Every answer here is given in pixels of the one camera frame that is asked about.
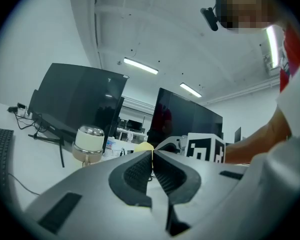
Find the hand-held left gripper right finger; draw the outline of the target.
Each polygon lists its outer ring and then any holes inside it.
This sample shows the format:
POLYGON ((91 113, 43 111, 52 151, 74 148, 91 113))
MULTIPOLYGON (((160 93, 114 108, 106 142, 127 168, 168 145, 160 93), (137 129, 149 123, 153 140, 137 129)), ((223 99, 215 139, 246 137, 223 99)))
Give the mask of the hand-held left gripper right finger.
POLYGON ((167 196, 165 230, 177 236, 208 218, 247 169, 155 150, 153 172, 167 196))

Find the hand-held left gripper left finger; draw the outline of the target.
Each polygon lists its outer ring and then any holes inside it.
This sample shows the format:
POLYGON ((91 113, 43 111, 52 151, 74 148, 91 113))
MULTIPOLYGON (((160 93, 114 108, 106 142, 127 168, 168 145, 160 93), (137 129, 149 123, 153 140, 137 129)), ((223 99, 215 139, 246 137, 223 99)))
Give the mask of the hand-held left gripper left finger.
POLYGON ((148 150, 86 166, 46 190, 25 213, 51 240, 167 240, 168 201, 153 203, 147 186, 159 159, 180 158, 148 150))

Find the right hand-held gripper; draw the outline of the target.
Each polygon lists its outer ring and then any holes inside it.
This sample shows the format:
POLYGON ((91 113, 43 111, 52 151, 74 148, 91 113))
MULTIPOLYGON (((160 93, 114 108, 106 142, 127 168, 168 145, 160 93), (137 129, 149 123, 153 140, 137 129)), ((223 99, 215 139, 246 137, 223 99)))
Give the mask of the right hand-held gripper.
POLYGON ((211 133, 170 136, 155 149, 214 163, 223 164, 226 159, 226 143, 211 133))

